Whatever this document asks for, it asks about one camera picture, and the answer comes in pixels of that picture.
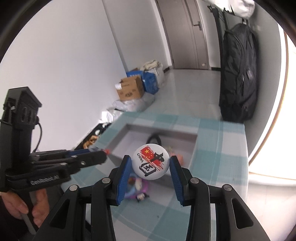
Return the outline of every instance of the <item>round badge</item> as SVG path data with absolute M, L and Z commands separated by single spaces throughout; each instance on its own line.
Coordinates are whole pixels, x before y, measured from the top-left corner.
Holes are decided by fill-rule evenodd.
M 134 172 L 146 180 L 162 177 L 168 170 L 168 152 L 157 144 L 146 144 L 139 147 L 132 157 Z

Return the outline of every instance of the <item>human hand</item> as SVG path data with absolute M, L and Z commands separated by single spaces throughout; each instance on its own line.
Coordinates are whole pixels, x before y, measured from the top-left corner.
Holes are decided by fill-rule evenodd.
M 1 193 L 3 203 L 7 211 L 15 218 L 22 219 L 21 213 L 28 214 L 29 209 L 25 202 L 15 193 Z M 34 223 L 40 227 L 47 215 L 49 214 L 49 204 L 46 189 L 36 191 L 36 204 L 32 210 Z

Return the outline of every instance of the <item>white garment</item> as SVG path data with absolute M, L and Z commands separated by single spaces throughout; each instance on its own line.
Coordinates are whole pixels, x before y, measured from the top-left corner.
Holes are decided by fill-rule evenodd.
M 255 2 L 253 0 L 204 0 L 222 11 L 234 13 L 240 18 L 249 19 L 255 10 Z
M 140 68 L 140 70 L 142 70 L 142 71 L 150 70 L 153 68 L 158 68 L 159 66 L 160 66 L 160 62 L 158 62 L 157 60 L 154 59 L 154 60 L 144 63 L 144 65 Z

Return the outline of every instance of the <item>black mount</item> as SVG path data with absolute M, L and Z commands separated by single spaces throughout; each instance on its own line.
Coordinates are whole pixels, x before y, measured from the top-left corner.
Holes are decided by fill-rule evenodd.
M 54 150 L 31 153 L 31 136 L 39 123 L 42 105 L 28 87 L 9 89 L 0 120 L 0 191 L 17 193 L 28 205 L 29 231 L 38 227 L 31 214 L 33 203 L 29 192 L 55 186 L 71 179 L 83 167 L 106 161 L 104 151 Z

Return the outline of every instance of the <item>white cloth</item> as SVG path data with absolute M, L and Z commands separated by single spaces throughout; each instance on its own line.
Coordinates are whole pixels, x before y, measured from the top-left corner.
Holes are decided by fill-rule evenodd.
M 140 70 L 142 70 L 142 71 L 150 70 L 153 68 L 158 68 L 159 66 L 160 66 L 160 62 L 158 62 L 157 60 L 154 59 L 154 60 L 144 63 L 144 65 L 140 68 Z
M 102 111 L 102 117 L 99 120 L 99 123 L 113 123 L 122 115 L 122 113 L 122 111 L 110 107 L 106 111 Z
M 249 19 L 255 10 L 255 2 L 253 0 L 204 0 L 222 11 L 234 13 L 235 16 Z

